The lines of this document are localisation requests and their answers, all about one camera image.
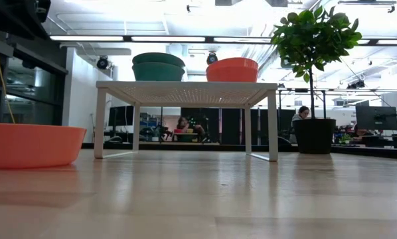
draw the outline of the yellow cable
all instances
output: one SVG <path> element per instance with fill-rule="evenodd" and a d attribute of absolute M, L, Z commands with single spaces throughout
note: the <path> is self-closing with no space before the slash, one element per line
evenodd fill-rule
<path fill-rule="evenodd" d="M 5 99 L 7 100 L 8 111 L 10 112 L 10 116 L 11 116 L 11 119 L 13 120 L 13 123 L 15 123 L 13 112 L 11 111 L 10 101 L 7 99 L 7 87 L 5 85 L 4 76 L 2 74 L 1 63 L 0 63 L 0 77 L 1 77 L 2 89 L 4 90 L 4 96 L 5 96 Z"/>

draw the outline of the green leaves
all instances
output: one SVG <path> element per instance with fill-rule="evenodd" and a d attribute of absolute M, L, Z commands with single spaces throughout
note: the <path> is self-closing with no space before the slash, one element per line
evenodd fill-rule
<path fill-rule="evenodd" d="M 300 21 L 301 23 L 313 22 L 314 19 L 315 18 L 313 17 L 313 14 L 310 10 L 304 10 L 297 17 L 297 20 Z"/>
<path fill-rule="evenodd" d="M 348 55 L 349 55 L 349 52 L 347 52 L 347 50 L 342 50 L 342 51 L 340 52 L 340 55 L 341 55 L 341 56 L 348 56 Z"/>
<path fill-rule="evenodd" d="M 289 13 L 289 15 L 287 15 L 287 19 L 290 23 L 294 23 L 297 20 L 297 13 Z"/>
<path fill-rule="evenodd" d="M 359 21 L 353 24 L 344 13 L 334 14 L 333 7 L 326 12 L 320 7 L 311 12 L 305 10 L 289 13 L 281 18 L 283 25 L 276 26 L 271 43 L 277 46 L 281 67 L 292 68 L 295 77 L 312 79 L 313 67 L 324 71 L 331 62 L 341 62 L 341 56 L 348 56 L 348 49 L 358 45 L 362 35 L 356 32 Z"/>
<path fill-rule="evenodd" d="M 315 12 L 313 12 L 313 16 L 318 19 L 319 16 L 321 16 L 321 14 L 323 14 L 324 8 L 323 6 L 320 6 L 317 10 L 315 10 Z"/>
<path fill-rule="evenodd" d="M 351 27 L 351 30 L 356 31 L 358 29 L 358 25 L 359 25 L 359 20 L 356 19 L 355 22 L 353 22 L 353 26 Z"/>
<path fill-rule="evenodd" d="M 335 7 L 336 7 L 336 6 L 331 7 L 329 17 L 332 17 L 332 16 L 334 15 L 334 9 L 335 9 Z"/>
<path fill-rule="evenodd" d="M 285 17 L 282 17 L 281 20 L 279 20 L 279 21 L 281 23 L 283 23 L 283 24 L 288 24 L 289 23 Z"/>
<path fill-rule="evenodd" d="M 301 77 L 305 74 L 305 71 L 298 72 L 295 77 Z"/>
<path fill-rule="evenodd" d="M 309 82 L 309 74 L 306 73 L 306 74 L 303 76 L 303 79 L 305 80 L 306 83 L 308 83 L 308 82 Z"/>
<path fill-rule="evenodd" d="M 324 71 L 324 64 L 320 63 L 320 62 L 316 62 L 315 63 L 315 67 L 320 70 L 320 71 Z"/>

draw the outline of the large orange basin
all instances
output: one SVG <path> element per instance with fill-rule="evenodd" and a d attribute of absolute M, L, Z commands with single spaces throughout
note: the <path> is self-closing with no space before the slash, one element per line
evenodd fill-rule
<path fill-rule="evenodd" d="M 206 72 L 210 70 L 216 70 L 219 68 L 226 68 L 226 67 L 240 67 L 240 68 L 251 68 L 257 70 L 259 65 L 254 60 L 243 58 L 243 57 L 234 57 L 234 58 L 227 58 L 224 60 L 219 60 L 215 63 L 210 64 Z"/>
<path fill-rule="evenodd" d="M 0 169 L 69 165 L 85 133 L 77 127 L 0 123 Z"/>
<path fill-rule="evenodd" d="M 228 58 L 209 65 L 208 82 L 256 82 L 258 63 L 247 58 Z"/>

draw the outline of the perforated metal table top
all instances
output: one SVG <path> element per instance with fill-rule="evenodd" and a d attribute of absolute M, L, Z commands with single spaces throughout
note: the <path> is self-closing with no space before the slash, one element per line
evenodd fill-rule
<path fill-rule="evenodd" d="M 274 83 L 98 81 L 97 88 L 131 105 L 244 108 L 276 91 Z"/>

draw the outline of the stacked green bowls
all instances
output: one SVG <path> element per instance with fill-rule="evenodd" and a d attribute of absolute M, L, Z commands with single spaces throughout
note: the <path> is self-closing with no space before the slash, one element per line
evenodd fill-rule
<path fill-rule="evenodd" d="M 132 59 L 132 70 L 137 81 L 180 82 L 185 63 L 178 57 L 160 52 L 139 54 Z"/>

